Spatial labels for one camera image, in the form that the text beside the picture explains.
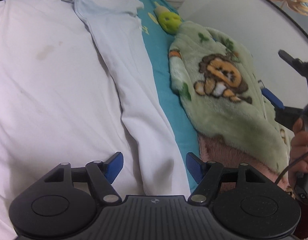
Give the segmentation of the person right hand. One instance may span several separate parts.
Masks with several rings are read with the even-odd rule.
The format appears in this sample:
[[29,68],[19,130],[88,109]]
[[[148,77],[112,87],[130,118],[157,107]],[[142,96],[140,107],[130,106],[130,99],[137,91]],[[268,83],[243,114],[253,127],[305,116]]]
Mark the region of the person right hand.
[[[302,129],[303,121],[298,119],[293,125],[294,137],[291,140],[290,162],[308,152],[308,132]],[[308,156],[298,162],[288,171],[289,184],[292,188],[296,183],[297,172],[308,173]]]

